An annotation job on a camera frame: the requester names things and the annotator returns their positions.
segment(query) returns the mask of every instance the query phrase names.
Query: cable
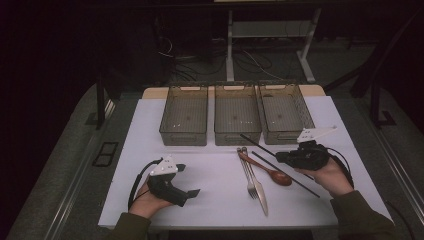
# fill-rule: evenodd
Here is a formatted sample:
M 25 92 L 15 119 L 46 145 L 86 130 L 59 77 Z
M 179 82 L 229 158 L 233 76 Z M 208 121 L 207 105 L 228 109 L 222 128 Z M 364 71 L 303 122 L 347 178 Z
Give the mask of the cable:
M 267 74 L 267 75 L 269 75 L 271 77 L 275 77 L 275 78 L 277 78 L 279 80 L 284 80 L 284 79 L 282 79 L 280 77 L 277 77 L 277 76 L 275 76 L 275 75 L 273 75 L 273 74 L 265 71 L 265 69 L 263 69 L 262 66 L 259 65 L 259 63 L 255 60 L 255 58 L 253 58 L 252 55 L 250 55 L 250 53 L 246 52 L 245 50 L 243 50 L 243 52 L 245 52 L 256 63 L 256 65 L 262 70 L 262 72 L 264 72 L 265 74 Z
M 138 184 L 141 181 L 141 178 L 143 177 L 144 172 L 147 170 L 147 168 L 149 168 L 150 166 L 152 166 L 153 164 L 159 164 L 162 161 L 163 158 L 159 159 L 159 160 L 154 160 L 151 161 L 150 163 L 148 163 L 143 170 L 141 170 L 140 174 L 137 175 L 137 178 L 134 181 L 133 187 L 131 189 L 131 193 L 130 196 L 128 198 L 128 210 L 131 208 L 131 205 L 133 204 L 133 202 L 135 201 L 134 196 L 135 196 L 135 192 L 137 191 L 138 188 Z
M 337 154 L 339 154 L 343 158 L 343 160 L 346 163 L 347 170 L 349 171 L 349 174 L 351 174 L 351 172 L 350 172 L 350 166 L 349 166 L 349 163 L 347 162 L 346 158 L 340 152 L 338 152 L 338 151 L 336 151 L 336 150 L 334 150 L 332 148 L 327 148 L 327 149 L 336 152 Z

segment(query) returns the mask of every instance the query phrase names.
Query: knife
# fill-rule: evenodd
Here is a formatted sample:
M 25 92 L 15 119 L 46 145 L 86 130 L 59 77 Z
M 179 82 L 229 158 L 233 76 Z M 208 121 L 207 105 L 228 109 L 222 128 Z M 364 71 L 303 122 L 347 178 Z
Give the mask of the knife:
M 242 148 L 242 152 L 243 152 L 243 154 L 248 156 L 246 147 Z M 262 187 L 262 184 L 256 179 L 255 173 L 253 173 L 253 169 L 252 169 L 252 166 L 250 165 L 250 163 L 248 163 L 247 165 L 248 165 L 250 172 L 252 173 L 253 185 L 255 185 L 256 192 L 258 193 L 259 202 L 261 203 L 262 210 L 264 211 L 265 216 L 268 216 L 268 204 L 266 202 L 264 188 Z

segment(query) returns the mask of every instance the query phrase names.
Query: wire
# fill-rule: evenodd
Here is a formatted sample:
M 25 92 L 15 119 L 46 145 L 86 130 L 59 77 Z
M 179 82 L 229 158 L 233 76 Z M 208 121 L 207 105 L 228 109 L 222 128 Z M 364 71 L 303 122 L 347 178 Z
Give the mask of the wire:
M 150 192 L 150 189 L 146 190 L 145 192 L 143 192 L 142 194 L 140 194 L 140 195 L 138 195 L 136 198 L 134 198 L 133 203 L 134 203 L 135 201 L 137 201 L 137 199 L 139 199 L 141 196 L 143 196 L 144 194 L 146 194 L 146 193 L 148 193 L 148 192 Z
M 349 166 L 349 163 L 347 162 L 346 158 L 340 152 L 338 152 L 338 151 L 336 151 L 336 150 L 334 150 L 332 148 L 327 148 L 327 149 L 336 152 L 337 154 L 339 154 L 343 158 L 343 160 L 346 163 L 347 171 L 349 172 L 349 174 L 351 174 L 351 172 L 350 172 L 350 166 Z
M 273 75 L 273 74 L 271 74 L 271 73 L 269 73 L 269 72 L 267 72 L 267 71 L 265 71 L 265 69 L 263 69 L 262 68 L 262 66 L 255 60 L 255 58 L 254 57 L 252 57 L 252 55 L 250 55 L 250 53 L 248 53 L 247 51 L 245 51 L 245 50 L 243 50 L 243 52 L 244 53 L 246 53 L 255 63 L 256 63 L 256 65 L 262 70 L 262 72 L 264 72 L 265 74 L 267 74 L 267 75 L 269 75 L 269 76 L 271 76 L 271 77 L 275 77 L 275 78 L 277 78 L 277 79 L 280 79 L 280 80 L 284 80 L 284 79 L 282 79 L 282 78 L 280 78 L 280 77 L 277 77 L 277 76 L 275 76 L 275 75 Z
M 163 158 L 159 159 L 159 160 L 154 160 L 151 161 L 150 163 L 148 163 L 143 170 L 141 170 L 140 174 L 137 175 L 137 178 L 134 181 L 133 187 L 131 189 L 131 193 L 130 196 L 128 198 L 128 210 L 131 208 L 131 205 L 134 203 L 135 199 L 134 199 L 134 195 L 135 192 L 137 191 L 138 188 L 138 184 L 141 181 L 141 178 L 143 177 L 144 172 L 147 170 L 147 168 L 149 168 L 150 166 L 152 166 L 153 164 L 159 164 L 162 161 Z

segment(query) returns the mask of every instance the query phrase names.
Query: sleeve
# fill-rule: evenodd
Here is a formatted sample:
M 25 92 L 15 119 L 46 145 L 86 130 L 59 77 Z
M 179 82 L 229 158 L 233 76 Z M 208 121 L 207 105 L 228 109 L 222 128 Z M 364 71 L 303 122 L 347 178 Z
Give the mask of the sleeve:
M 130 213 L 122 213 L 115 229 L 106 240 L 142 240 L 150 226 L 150 220 Z
M 397 239 L 393 222 L 372 210 L 358 191 L 332 199 L 331 205 L 339 221 L 340 239 Z

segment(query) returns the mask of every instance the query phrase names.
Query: metal utensil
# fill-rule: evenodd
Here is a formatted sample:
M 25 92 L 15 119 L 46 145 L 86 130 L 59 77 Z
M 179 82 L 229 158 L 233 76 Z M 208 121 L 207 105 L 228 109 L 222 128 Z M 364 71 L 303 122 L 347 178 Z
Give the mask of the metal utensil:
M 239 152 L 242 152 L 241 148 L 237 148 L 237 153 Z M 247 192 L 253 199 L 258 198 L 258 193 L 256 192 L 255 185 L 253 184 L 253 180 L 249 172 L 249 166 L 247 166 L 249 163 L 245 162 L 243 159 L 240 159 L 240 162 L 247 178 Z
M 242 150 L 243 154 L 248 156 L 246 147 L 242 147 L 241 150 Z M 265 191 L 262 187 L 262 184 L 256 179 L 256 176 L 255 176 L 255 173 L 253 172 L 252 166 L 250 164 L 248 164 L 248 166 L 249 166 L 249 170 L 250 170 L 250 173 L 251 173 L 253 185 L 256 188 L 256 192 L 259 196 L 259 201 L 261 202 L 262 210 L 264 211 L 265 216 L 268 216 L 268 204 L 266 202 Z

